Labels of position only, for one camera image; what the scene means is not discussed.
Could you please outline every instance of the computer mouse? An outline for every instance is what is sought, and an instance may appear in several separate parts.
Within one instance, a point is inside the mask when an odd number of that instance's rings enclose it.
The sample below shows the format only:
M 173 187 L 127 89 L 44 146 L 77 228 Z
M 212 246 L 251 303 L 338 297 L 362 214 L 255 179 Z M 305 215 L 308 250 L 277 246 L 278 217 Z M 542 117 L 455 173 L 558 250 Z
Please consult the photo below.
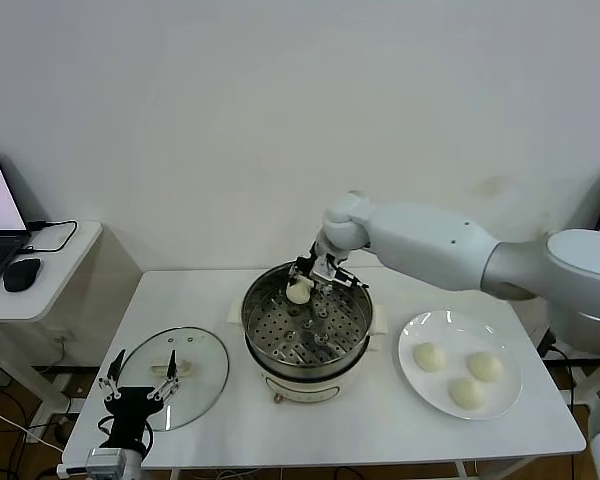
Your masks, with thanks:
M 4 289 L 7 292 L 22 292 L 29 288 L 36 281 L 41 264 L 39 258 L 28 258 L 9 265 L 2 275 Z

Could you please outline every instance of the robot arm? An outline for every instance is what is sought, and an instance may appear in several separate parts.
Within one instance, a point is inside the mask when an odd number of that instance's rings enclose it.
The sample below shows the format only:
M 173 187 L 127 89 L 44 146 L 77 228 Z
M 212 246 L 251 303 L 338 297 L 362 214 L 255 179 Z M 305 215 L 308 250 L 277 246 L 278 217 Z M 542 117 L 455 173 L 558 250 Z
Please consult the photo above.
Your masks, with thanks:
M 541 296 L 600 317 L 600 232 L 499 242 L 462 215 L 427 205 L 375 205 L 350 192 L 324 213 L 313 275 L 329 278 L 320 253 L 337 263 L 356 249 L 445 290 L 482 290 L 504 300 Z
M 562 340 L 600 352 L 600 232 L 566 230 L 536 241 L 499 242 L 462 215 L 426 205 L 376 205 L 349 192 L 325 211 L 305 271 L 317 284 L 347 279 L 339 265 L 357 249 L 446 290 L 482 290 L 503 300 L 543 297 Z M 600 476 L 600 403 L 590 424 Z

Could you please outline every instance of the steamed bun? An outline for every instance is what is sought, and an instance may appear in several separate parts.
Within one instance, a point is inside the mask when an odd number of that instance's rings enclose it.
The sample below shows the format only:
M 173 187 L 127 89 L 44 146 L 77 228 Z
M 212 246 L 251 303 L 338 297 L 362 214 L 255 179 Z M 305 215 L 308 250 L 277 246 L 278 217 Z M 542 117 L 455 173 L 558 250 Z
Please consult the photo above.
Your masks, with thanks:
M 449 395 L 453 402 L 465 410 L 475 410 L 484 405 L 482 387 L 473 378 L 454 378 L 449 382 Z
M 483 382 L 497 382 L 502 377 L 502 362 L 492 353 L 472 353 L 467 359 L 467 366 L 472 375 Z
M 435 343 L 420 343 L 413 348 L 413 359 L 425 372 L 437 372 L 447 365 L 447 355 Z

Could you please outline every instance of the white table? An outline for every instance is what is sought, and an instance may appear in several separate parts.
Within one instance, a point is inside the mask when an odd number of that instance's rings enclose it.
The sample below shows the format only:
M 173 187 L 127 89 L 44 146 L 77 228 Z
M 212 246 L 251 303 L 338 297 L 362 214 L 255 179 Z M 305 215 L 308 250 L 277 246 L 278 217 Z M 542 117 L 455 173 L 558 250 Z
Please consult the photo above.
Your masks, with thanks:
M 193 423 L 156 433 L 146 469 L 503 461 L 481 478 L 503 478 L 537 456 L 578 452 L 586 442 L 513 309 L 487 295 L 438 290 L 385 268 L 355 269 L 386 311 L 389 333 L 365 354 L 349 390 L 314 405 L 275 404 L 244 337 L 228 324 L 232 302 L 261 271 L 146 273 L 109 348 L 100 376 L 119 351 L 177 326 L 214 332 L 229 352 L 229 378 L 218 402 Z M 489 421 L 443 414 L 409 386 L 396 359 L 398 334 L 418 313 L 450 308 L 493 325 L 515 354 L 524 388 L 517 404 Z M 65 467 L 84 466 L 105 440 L 107 415 L 94 387 L 64 451 Z
M 45 228 L 32 236 L 30 245 L 38 249 L 56 248 L 64 242 L 72 228 L 72 225 Z M 100 223 L 81 221 L 78 222 L 76 233 L 59 252 L 22 255 L 21 258 L 41 259 L 42 266 L 35 283 L 23 292 L 7 292 L 0 278 L 0 322 L 27 323 L 41 320 L 60 296 L 101 232 Z M 43 401 L 32 420 L 32 425 L 45 423 L 51 414 L 66 411 L 69 399 L 61 390 L 68 377 L 57 378 L 55 384 L 46 381 L 31 368 L 29 360 L 1 329 L 0 368 Z M 4 383 L 4 374 L 1 372 L 0 383 Z M 72 411 L 78 410 L 79 407 L 77 403 L 72 405 Z

